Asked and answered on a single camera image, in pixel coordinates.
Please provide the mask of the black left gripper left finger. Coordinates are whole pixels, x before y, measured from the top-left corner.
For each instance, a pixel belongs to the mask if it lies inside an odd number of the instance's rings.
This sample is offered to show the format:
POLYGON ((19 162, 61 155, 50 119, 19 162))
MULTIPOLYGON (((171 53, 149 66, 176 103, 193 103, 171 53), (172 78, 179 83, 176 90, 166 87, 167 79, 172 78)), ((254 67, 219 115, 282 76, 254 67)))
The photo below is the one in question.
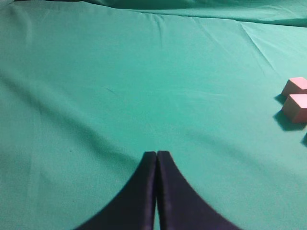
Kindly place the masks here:
POLYGON ((156 153, 145 152, 121 191, 78 230, 152 230, 156 203, 156 153))

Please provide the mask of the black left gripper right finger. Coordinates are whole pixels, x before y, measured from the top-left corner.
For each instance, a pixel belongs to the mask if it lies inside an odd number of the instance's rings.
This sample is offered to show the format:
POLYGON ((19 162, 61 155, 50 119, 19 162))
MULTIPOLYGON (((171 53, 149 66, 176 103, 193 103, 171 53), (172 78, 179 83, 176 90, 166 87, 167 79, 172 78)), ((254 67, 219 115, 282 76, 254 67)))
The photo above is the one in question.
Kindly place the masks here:
POLYGON ((156 165, 159 224, 162 230, 238 230, 191 187, 170 152, 159 151, 156 165))

